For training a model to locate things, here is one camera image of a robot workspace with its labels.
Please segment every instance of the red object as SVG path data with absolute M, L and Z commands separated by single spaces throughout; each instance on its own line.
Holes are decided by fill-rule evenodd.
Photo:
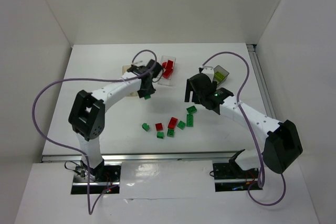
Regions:
M 173 73 L 173 71 L 174 71 L 174 69 L 172 69 L 172 68 L 171 69 L 166 69 L 166 71 L 164 71 L 163 74 L 162 74 L 163 78 L 168 79 L 169 76 L 171 76 L 171 74 Z
M 163 125 L 162 125 L 162 123 L 156 123 L 156 124 L 155 124 L 155 128 L 156 128 L 156 131 L 161 131 L 161 130 L 163 130 Z
M 173 69 L 174 62 L 172 60 L 168 60 L 165 69 Z
M 168 129 L 171 129 L 171 130 L 175 129 L 177 125 L 177 121 L 178 121 L 177 118 L 171 118 L 168 124 Z

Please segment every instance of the wall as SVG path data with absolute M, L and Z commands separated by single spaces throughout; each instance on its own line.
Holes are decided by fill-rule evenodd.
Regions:
M 0 0 L 0 223 L 13 223 L 44 145 L 30 116 L 34 97 L 65 72 L 70 45 L 45 0 Z M 38 110 L 47 132 L 59 88 Z
M 321 223 L 334 223 L 336 0 L 281 0 L 257 54 L 277 116 L 293 120 Z
M 47 0 L 72 44 L 256 43 L 279 0 Z

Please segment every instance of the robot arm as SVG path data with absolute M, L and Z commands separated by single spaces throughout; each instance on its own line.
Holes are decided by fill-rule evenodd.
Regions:
M 232 92 L 225 88 L 217 89 L 211 81 L 211 73 L 199 73 L 187 80 L 185 102 L 202 104 L 208 110 L 222 114 L 248 129 L 238 105 L 241 105 L 262 144 L 260 150 L 265 164 L 275 173 L 283 173 L 302 153 L 300 138 L 295 125 L 289 120 L 281 123 L 238 101 Z M 235 163 L 242 170 L 260 167 L 256 149 L 244 150 L 235 156 Z
M 119 82 L 113 82 L 90 93 L 85 90 L 78 92 L 70 112 L 69 123 L 77 133 L 80 149 L 88 155 L 92 176 L 99 177 L 103 172 L 104 160 L 100 152 L 99 135 L 104 130 L 105 113 L 132 92 L 137 91 L 139 98 L 155 92 L 152 80 L 162 70 L 161 65 L 156 63 L 151 72 L 143 75 L 154 63 L 154 60 L 150 60 L 147 66 L 132 65 Z M 88 164 L 83 155 L 81 163 L 87 168 Z

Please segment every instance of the green block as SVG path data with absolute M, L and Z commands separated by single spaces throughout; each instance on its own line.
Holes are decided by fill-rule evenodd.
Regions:
M 194 127 L 194 116 L 187 115 L 187 127 Z
M 156 137 L 163 139 L 164 138 L 164 133 L 159 131 L 159 132 L 157 132 Z
M 145 131 L 149 131 L 149 125 L 146 124 L 146 123 L 143 123 L 143 124 L 142 124 L 142 128 L 143 128 Z
M 188 114 L 194 114 L 195 112 L 197 112 L 197 109 L 195 106 L 191 106 L 189 108 L 187 108 Z
M 181 130 L 183 130 L 185 128 L 185 122 L 179 121 L 179 123 L 177 124 L 177 127 L 179 127 Z
M 225 75 L 223 75 L 221 72 L 215 72 L 214 77 L 219 81 L 222 82 L 225 79 Z
M 174 137 L 174 130 L 168 129 L 167 136 Z

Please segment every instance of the red rectangular block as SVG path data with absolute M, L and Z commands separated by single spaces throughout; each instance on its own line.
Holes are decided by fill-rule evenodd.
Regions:
M 163 72 L 163 75 L 162 75 L 163 78 L 166 78 L 166 79 L 169 78 L 169 76 L 173 73 L 173 71 L 174 71 L 174 70 L 173 70 L 172 68 L 167 69 L 166 71 L 164 71 L 164 72 Z
M 175 129 L 177 125 L 177 121 L 178 121 L 177 118 L 171 118 L 169 121 L 168 129 L 171 129 L 171 130 Z
M 165 68 L 166 69 L 173 69 L 173 65 L 174 65 L 174 62 L 172 60 L 168 60 Z
M 161 131 L 161 130 L 163 130 L 163 125 L 162 125 L 162 123 L 157 123 L 157 124 L 155 124 L 155 128 L 156 128 L 156 131 Z

